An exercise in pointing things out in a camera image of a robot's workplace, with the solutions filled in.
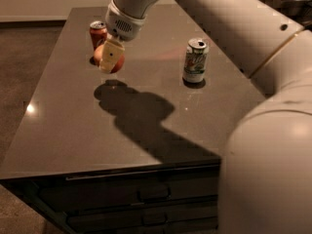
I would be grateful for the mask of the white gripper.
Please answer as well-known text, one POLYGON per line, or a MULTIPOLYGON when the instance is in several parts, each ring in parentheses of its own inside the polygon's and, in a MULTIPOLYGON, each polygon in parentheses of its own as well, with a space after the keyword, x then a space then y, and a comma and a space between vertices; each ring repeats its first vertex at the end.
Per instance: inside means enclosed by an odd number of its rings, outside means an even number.
POLYGON ((110 74, 121 69, 125 59, 125 47, 122 41, 134 40, 144 22, 145 19, 129 16, 120 11, 114 1, 110 2, 105 15, 105 25, 107 32, 113 37, 107 38, 103 44, 99 61, 99 69, 102 72, 110 74))

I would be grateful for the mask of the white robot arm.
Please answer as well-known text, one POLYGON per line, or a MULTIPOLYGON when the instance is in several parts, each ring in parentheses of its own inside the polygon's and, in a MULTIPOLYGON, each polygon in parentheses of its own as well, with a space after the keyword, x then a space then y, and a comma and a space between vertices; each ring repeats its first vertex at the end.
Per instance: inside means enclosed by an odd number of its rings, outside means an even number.
MULTIPOLYGON (((158 0, 110 0, 105 49, 137 37, 158 0)), ((175 0, 260 101, 221 154, 219 234, 312 234, 312 32, 258 0, 175 0)))

